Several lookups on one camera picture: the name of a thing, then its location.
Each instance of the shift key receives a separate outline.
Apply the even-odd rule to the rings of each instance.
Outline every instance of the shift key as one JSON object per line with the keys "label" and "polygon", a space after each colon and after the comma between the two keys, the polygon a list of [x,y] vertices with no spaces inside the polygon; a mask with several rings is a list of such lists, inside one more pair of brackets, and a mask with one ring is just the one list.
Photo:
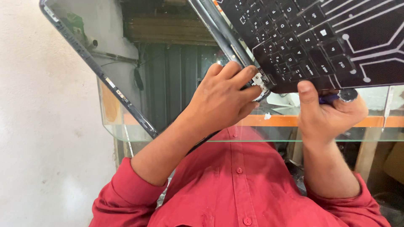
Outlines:
{"label": "shift key", "polygon": [[309,51],[309,55],[311,59],[313,60],[313,63],[317,69],[317,72],[320,74],[320,76],[326,76],[333,74],[334,72],[332,71],[332,68],[330,64],[328,63],[327,59],[325,58],[323,52],[320,50],[320,48],[315,47]]}

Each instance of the ctrl key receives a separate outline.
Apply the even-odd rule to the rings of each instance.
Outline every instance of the ctrl key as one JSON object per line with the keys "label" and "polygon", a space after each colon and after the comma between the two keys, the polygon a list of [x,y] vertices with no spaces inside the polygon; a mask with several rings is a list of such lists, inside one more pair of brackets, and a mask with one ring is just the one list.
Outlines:
{"label": "ctrl key", "polygon": [[331,60],[336,72],[348,72],[354,69],[348,56],[335,57]]}

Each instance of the fingernail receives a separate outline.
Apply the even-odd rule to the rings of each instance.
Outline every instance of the fingernail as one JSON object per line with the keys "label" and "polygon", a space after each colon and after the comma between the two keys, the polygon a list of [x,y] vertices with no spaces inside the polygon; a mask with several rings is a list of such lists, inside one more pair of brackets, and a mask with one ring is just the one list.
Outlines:
{"label": "fingernail", "polygon": [[297,84],[297,89],[299,92],[308,92],[311,89],[310,82],[302,81]]}

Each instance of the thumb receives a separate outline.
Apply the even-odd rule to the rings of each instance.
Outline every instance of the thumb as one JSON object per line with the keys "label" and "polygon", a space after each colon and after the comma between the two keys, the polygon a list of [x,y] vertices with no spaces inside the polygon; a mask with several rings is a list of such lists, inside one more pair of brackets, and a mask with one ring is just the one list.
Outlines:
{"label": "thumb", "polygon": [[312,112],[320,109],[317,90],[310,81],[300,81],[297,84],[297,90],[299,91],[300,111]]}
{"label": "thumb", "polygon": [[240,112],[238,113],[238,118],[239,120],[244,119],[246,116],[248,116],[253,109],[259,107],[258,102],[249,102],[245,104],[241,109]]}

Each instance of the white plastic piece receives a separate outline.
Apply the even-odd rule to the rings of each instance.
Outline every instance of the white plastic piece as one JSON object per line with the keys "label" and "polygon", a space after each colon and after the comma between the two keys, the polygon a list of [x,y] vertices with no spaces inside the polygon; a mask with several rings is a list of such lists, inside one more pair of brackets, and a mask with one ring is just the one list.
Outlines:
{"label": "white plastic piece", "polygon": [[271,114],[270,113],[266,113],[264,120],[269,120],[271,118]]}
{"label": "white plastic piece", "polygon": [[258,85],[261,88],[262,92],[265,92],[265,91],[267,91],[267,87],[265,86],[265,84],[262,81],[261,77],[262,77],[261,73],[257,73],[252,78],[252,80],[255,82],[256,85]]}

